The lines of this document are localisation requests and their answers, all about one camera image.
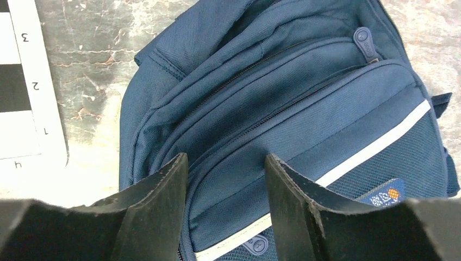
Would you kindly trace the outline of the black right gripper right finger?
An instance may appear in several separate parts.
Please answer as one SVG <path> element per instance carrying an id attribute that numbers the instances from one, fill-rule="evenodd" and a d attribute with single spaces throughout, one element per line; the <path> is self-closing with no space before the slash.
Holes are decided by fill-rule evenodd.
<path id="1" fill-rule="evenodd" d="M 279 260 L 460 260 L 460 200 L 375 207 L 301 176 L 273 154 L 266 187 Z"/>

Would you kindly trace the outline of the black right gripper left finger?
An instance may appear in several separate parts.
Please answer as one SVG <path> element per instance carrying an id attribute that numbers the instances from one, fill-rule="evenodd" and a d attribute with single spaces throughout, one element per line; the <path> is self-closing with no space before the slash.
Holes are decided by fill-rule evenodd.
<path id="1" fill-rule="evenodd" d="M 1 200 L 1 260 L 176 260 L 188 158 L 90 206 Z"/>

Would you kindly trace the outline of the navy blue student backpack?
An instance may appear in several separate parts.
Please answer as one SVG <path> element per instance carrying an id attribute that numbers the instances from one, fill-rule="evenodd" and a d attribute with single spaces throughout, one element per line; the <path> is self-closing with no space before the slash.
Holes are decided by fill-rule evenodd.
<path id="1" fill-rule="evenodd" d="M 134 58 L 119 188 L 188 158 L 176 260 L 279 260 L 265 158 L 350 200 L 459 189 L 431 96 L 380 1 L 198 1 Z"/>

